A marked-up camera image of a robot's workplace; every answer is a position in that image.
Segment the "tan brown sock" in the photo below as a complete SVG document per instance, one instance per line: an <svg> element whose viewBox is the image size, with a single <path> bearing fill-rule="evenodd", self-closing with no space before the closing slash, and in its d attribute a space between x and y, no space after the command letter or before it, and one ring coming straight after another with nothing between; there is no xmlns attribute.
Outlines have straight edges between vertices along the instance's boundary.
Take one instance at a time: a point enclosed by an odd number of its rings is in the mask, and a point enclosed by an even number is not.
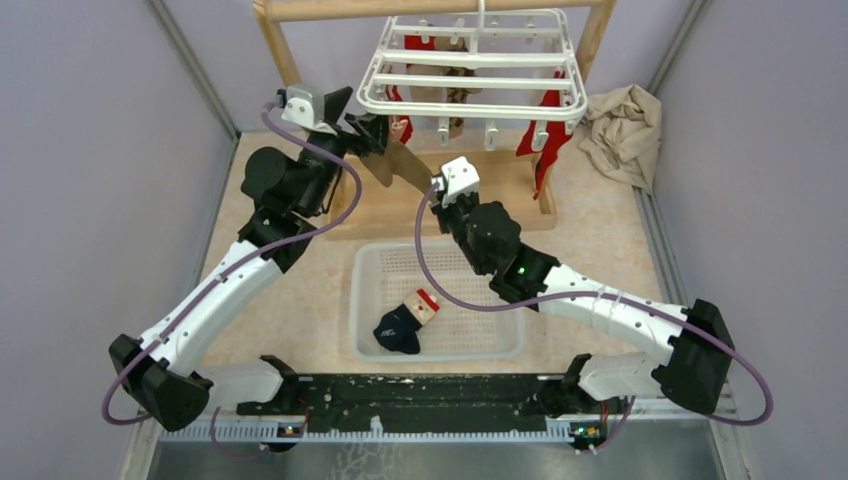
<svg viewBox="0 0 848 480"><path fill-rule="evenodd" d="M430 168L400 141L390 140L383 154L370 153L360 160L384 187L390 187L399 177L422 194L430 189Z"/></svg>

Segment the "white plastic basket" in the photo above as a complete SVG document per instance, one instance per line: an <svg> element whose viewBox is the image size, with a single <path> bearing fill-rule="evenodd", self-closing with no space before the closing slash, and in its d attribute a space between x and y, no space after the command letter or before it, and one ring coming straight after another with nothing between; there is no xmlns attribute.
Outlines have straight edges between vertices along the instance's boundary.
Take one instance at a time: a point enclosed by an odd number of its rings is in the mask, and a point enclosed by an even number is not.
<svg viewBox="0 0 848 480"><path fill-rule="evenodd" d="M378 344L374 329L381 317L423 290L439 306L416 333L420 352L392 352ZM354 354L369 363L499 360L520 354L526 345L523 310L485 313L465 309L438 293L427 281L411 242L371 243L354 260L348 326Z"/></svg>

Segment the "navy santa sock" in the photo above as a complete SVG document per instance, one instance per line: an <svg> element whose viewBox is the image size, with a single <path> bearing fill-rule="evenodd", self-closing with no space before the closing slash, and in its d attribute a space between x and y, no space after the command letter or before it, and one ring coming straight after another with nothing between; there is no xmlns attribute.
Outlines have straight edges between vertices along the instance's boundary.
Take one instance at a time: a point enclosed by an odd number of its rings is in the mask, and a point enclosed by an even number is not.
<svg viewBox="0 0 848 480"><path fill-rule="evenodd" d="M441 309L438 298L425 289L417 289L396 308L385 313L373 330L377 343L386 350L406 355L421 351L418 332Z"/></svg>

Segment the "white clip drying hanger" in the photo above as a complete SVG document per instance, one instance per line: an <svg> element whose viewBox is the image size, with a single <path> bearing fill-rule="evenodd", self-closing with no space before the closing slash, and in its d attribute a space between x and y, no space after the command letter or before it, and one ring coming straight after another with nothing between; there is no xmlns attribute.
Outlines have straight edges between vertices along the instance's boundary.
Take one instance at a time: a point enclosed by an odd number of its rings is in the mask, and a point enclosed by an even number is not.
<svg viewBox="0 0 848 480"><path fill-rule="evenodd" d="M589 99L559 8L390 16L355 98L368 113L430 119L443 144L453 120L485 125L486 149L503 121L582 120Z"/></svg>

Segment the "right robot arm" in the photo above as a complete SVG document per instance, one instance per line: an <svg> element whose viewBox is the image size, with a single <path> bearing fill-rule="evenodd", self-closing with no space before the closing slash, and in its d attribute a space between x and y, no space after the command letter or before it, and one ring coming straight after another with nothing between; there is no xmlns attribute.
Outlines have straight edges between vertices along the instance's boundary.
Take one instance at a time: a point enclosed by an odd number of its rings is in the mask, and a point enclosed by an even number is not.
<svg viewBox="0 0 848 480"><path fill-rule="evenodd" d="M474 273L488 277L500 300L490 311L528 308L563 316L637 347L634 354L576 356L563 385L569 408L588 412L613 397L663 396L716 416L735 347L715 304L654 302L585 277L523 243L520 225L503 205L482 203L475 192L449 204L429 192L419 210L431 211Z"/></svg>

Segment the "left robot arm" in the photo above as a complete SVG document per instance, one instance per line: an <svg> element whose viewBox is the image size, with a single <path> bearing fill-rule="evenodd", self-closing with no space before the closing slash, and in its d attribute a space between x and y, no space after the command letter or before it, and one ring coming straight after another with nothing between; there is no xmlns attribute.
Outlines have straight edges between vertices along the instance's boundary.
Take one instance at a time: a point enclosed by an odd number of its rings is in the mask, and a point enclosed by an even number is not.
<svg viewBox="0 0 848 480"><path fill-rule="evenodd" d="M354 174L347 156L385 151L387 121L348 113L352 95L348 86L319 94L294 85L265 105L261 117L270 129L277 128L271 116L278 113L305 132L299 154L263 147L250 155L241 190L254 210L224 258L153 327L111 343L113 389L125 391L165 430L181 430L217 408L264 404L285 414L297 406L300 388L273 356L205 371L200 363L241 310L294 266L320 234L312 219L328 211L342 177Z"/></svg>

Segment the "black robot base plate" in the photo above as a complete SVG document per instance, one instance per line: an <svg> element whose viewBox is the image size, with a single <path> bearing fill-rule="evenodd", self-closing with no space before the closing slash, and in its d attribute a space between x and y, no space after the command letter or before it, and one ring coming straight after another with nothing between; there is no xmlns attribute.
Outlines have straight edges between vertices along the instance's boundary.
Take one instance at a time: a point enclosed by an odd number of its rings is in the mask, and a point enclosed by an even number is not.
<svg viewBox="0 0 848 480"><path fill-rule="evenodd" d="M621 398L598 401L563 374L288 374L248 416L303 419L304 441L600 442Z"/></svg>

